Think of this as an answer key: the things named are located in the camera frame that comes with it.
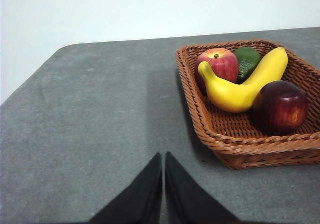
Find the dark red apple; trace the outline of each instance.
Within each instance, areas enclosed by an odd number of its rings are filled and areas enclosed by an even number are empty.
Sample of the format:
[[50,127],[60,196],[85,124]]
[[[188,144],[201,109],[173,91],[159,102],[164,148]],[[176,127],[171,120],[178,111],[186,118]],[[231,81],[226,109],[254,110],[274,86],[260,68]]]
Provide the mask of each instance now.
[[212,48],[200,54],[195,62],[195,80],[202,93],[206,93],[205,82],[198,73],[198,66],[202,61],[207,61],[218,77],[236,83],[239,73],[236,55],[226,48]]
[[270,82],[253,102],[254,123],[272,135],[294,132],[307,116],[307,101],[306,93],[294,84],[282,80]]

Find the banana stem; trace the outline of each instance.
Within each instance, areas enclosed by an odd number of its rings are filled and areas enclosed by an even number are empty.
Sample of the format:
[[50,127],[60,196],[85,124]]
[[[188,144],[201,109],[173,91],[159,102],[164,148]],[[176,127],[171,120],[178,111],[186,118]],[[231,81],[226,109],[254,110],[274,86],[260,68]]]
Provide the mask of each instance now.
[[216,77],[216,74],[213,72],[210,64],[207,61],[202,61],[198,66],[198,73],[204,79],[204,82],[207,84],[210,80],[213,80]]

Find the basket rim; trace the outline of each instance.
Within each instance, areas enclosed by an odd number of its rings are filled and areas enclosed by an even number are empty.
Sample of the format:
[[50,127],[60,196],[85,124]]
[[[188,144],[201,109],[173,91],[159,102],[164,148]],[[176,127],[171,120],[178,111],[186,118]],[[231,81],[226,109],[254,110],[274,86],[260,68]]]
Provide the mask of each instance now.
[[[236,41],[224,41],[224,42],[211,42],[203,44],[191,44],[185,45],[178,48],[175,52],[176,62],[183,85],[183,90],[187,100],[190,114],[193,112],[196,115],[191,115],[193,127],[200,140],[214,151],[218,151],[224,154],[263,154],[264,147],[262,144],[271,145],[273,149],[268,151],[269,153],[278,153],[285,151],[294,150],[305,150],[305,149],[320,149],[320,131],[308,134],[293,134],[285,136],[267,136],[263,138],[235,138],[232,136],[226,136],[220,133],[213,132],[209,125],[202,119],[204,116],[201,109],[199,109],[198,95],[195,92],[195,87],[192,84],[191,75],[186,71],[186,64],[183,61],[182,53],[189,49],[204,48],[209,46],[228,46],[228,45],[243,45],[249,42],[261,42],[272,46],[283,45],[266,40],[266,39],[248,39],[248,40],[236,40]],[[299,56],[291,52],[284,47],[288,55],[294,57],[298,62],[301,62],[303,68],[306,69],[310,74],[320,79],[320,71],[315,67],[308,64],[306,61],[301,59]]]

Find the table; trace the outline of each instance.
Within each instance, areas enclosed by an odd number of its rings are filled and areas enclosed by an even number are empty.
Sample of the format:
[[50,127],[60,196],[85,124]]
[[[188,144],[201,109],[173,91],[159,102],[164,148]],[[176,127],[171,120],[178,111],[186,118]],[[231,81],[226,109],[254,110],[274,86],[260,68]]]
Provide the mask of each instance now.
[[[231,170],[196,136],[175,51],[278,42],[320,69],[320,27],[74,44],[1,106],[1,223],[90,219],[156,152],[170,151],[241,220],[316,223],[320,165]],[[165,197],[160,223],[168,223]]]

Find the white wall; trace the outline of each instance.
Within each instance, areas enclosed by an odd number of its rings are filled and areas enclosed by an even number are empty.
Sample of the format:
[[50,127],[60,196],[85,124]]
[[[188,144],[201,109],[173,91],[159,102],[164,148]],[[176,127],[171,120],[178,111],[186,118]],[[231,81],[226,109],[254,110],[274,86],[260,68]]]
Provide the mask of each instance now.
[[1,103],[74,43],[320,25],[319,0],[1,0]]

